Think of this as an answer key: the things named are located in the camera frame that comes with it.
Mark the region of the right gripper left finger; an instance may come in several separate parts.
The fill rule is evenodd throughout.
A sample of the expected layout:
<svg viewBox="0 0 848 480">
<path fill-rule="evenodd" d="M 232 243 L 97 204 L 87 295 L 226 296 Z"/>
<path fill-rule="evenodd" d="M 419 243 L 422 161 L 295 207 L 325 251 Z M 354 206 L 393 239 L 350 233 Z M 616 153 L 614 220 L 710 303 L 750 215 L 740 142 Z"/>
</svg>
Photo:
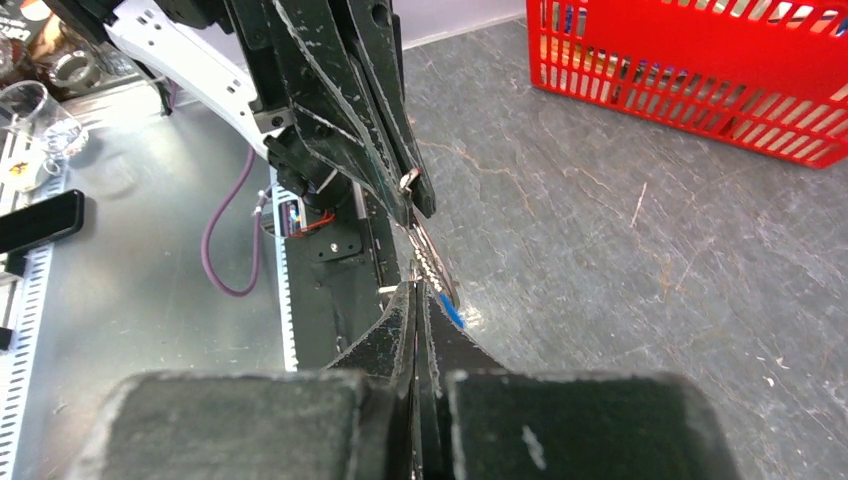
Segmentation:
<svg viewBox="0 0 848 480">
<path fill-rule="evenodd" d="M 154 371 L 106 398 L 70 479 L 408 479 L 418 289 L 330 365 Z"/>
</svg>

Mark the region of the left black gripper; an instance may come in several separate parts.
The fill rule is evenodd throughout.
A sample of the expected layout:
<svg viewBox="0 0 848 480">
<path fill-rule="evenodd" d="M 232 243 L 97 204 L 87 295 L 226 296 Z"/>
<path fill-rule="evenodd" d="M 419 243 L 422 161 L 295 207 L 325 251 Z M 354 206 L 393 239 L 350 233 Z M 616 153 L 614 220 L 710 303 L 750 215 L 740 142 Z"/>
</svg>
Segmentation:
<svg viewBox="0 0 848 480">
<path fill-rule="evenodd" d="M 353 182 L 402 227 L 412 226 L 414 206 L 432 217 L 392 3 L 228 1 L 225 9 L 258 92 L 251 107 L 274 125 L 262 143 L 280 183 L 328 209 Z"/>
</svg>

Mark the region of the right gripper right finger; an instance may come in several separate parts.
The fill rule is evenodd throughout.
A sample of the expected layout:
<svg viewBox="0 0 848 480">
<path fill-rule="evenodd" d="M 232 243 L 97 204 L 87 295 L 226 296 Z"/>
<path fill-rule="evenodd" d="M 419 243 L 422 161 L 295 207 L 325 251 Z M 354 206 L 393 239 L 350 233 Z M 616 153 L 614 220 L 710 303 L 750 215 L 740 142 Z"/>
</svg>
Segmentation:
<svg viewBox="0 0 848 480">
<path fill-rule="evenodd" d="M 716 412 L 662 371 L 505 368 L 446 315 L 418 315 L 423 471 L 429 479 L 737 479 Z"/>
</svg>

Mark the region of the blue tag key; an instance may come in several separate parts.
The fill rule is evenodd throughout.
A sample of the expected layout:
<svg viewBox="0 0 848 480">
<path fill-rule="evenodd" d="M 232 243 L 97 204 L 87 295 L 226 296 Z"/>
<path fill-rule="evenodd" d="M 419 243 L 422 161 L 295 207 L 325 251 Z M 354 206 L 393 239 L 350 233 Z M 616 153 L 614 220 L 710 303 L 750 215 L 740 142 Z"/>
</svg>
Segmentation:
<svg viewBox="0 0 848 480">
<path fill-rule="evenodd" d="M 454 326 L 456 326 L 457 328 L 459 328 L 460 330 L 464 329 L 465 328 L 465 322 L 462 319 L 462 317 L 459 314 L 456 307 L 453 305 L 450 297 L 446 293 L 440 292 L 439 298 L 440 298 L 441 304 L 442 304 L 442 306 L 443 306 L 443 308 L 446 312 L 446 315 L 449 318 L 449 320 L 451 321 L 451 323 Z"/>
</svg>

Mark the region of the keyring with key bunch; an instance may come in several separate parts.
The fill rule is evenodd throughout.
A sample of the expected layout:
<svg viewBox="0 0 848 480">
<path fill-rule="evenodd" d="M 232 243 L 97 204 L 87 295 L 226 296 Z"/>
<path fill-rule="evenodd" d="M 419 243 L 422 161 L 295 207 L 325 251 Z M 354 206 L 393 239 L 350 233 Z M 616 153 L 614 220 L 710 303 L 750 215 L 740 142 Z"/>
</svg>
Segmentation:
<svg viewBox="0 0 848 480">
<path fill-rule="evenodd" d="M 428 281 L 433 290 L 443 298 L 443 302 L 454 313 L 457 313 L 459 296 L 455 282 L 445 263 L 442 261 L 414 206 L 414 187 L 422 177 L 422 169 L 420 167 L 414 167 L 405 173 L 399 181 L 400 193 L 409 204 L 407 208 L 408 221 L 404 229 L 411 241 L 421 275 Z"/>
</svg>

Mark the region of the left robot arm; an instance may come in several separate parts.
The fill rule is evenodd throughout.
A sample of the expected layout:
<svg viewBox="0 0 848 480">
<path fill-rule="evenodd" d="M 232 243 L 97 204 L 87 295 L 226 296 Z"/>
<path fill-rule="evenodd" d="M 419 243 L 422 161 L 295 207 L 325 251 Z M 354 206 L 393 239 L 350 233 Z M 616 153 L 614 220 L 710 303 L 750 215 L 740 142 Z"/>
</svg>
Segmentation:
<svg viewBox="0 0 848 480">
<path fill-rule="evenodd" d="M 174 80 L 316 208 L 352 184 L 399 225 L 436 210 L 388 1 L 53 1 L 85 39 Z"/>
</svg>

